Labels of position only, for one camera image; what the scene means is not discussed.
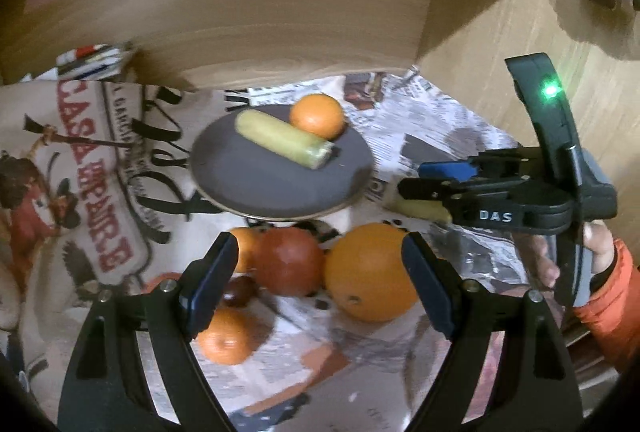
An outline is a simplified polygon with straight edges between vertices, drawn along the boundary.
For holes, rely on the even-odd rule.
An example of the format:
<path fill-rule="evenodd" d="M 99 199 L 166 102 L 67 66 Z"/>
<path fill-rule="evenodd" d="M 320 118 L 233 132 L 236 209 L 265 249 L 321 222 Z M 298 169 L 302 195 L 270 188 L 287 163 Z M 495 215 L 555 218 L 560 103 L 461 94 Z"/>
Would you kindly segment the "person's right hand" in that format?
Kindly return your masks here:
<path fill-rule="evenodd" d="M 585 223 L 582 227 L 584 246 L 593 254 L 592 274 L 602 276 L 615 263 L 615 245 L 612 233 L 603 221 Z M 560 269 L 551 259 L 545 236 L 514 233 L 513 241 L 526 268 L 546 288 L 553 289 L 560 278 Z"/>

